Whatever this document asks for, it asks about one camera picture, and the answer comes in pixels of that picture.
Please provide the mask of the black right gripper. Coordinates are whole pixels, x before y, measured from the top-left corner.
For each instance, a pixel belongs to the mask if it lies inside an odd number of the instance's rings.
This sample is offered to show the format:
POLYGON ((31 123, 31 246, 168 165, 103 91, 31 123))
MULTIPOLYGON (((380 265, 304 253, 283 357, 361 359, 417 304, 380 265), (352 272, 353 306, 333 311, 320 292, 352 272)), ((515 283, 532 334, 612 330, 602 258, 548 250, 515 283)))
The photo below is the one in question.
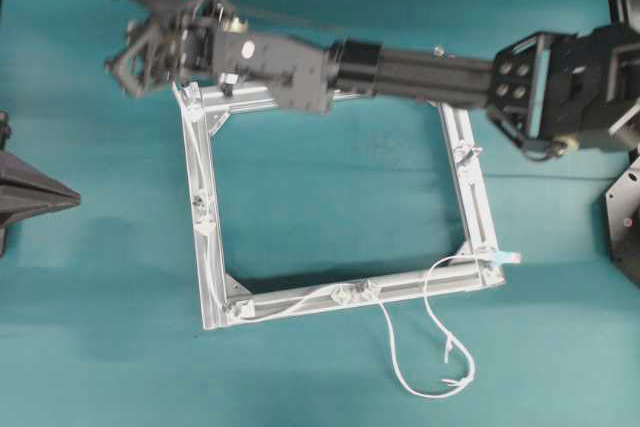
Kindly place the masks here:
POLYGON ((235 13, 229 0, 186 0, 169 16, 131 21, 126 48, 105 62, 132 98, 211 73, 213 36, 235 13))

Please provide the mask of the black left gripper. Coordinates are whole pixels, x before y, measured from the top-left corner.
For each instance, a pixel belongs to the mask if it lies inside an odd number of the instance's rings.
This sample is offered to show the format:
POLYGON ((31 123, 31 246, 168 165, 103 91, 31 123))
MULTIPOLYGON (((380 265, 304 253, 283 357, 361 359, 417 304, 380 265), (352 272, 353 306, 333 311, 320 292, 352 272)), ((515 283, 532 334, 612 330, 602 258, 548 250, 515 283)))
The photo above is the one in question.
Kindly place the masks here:
POLYGON ((1 112, 1 256, 9 222, 79 206, 81 196, 5 150, 11 137, 9 114, 1 112))

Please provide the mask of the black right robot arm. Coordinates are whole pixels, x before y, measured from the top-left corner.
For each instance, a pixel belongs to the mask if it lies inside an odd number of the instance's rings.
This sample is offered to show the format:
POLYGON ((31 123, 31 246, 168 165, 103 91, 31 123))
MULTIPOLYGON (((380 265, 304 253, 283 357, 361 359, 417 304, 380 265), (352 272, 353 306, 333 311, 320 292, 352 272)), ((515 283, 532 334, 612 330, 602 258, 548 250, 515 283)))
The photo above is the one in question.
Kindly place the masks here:
POLYGON ((106 66, 134 97, 234 76, 303 112, 326 113, 339 91, 481 109, 536 161, 639 145, 639 34, 620 23, 586 35, 539 31, 484 60, 350 39, 324 47, 253 31, 227 0, 187 0, 133 25, 106 66))

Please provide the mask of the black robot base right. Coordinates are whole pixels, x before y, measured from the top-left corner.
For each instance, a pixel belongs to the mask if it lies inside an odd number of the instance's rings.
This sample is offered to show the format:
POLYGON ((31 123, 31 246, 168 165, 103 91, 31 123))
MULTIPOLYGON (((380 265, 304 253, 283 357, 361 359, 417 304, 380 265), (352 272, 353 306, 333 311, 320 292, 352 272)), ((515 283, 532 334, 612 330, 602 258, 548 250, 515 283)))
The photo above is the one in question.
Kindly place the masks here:
MULTIPOLYGON (((613 22, 639 30, 639 0, 608 0, 613 22)), ((617 269, 639 286, 639 149, 629 152, 629 165, 605 193, 608 247, 617 269)))

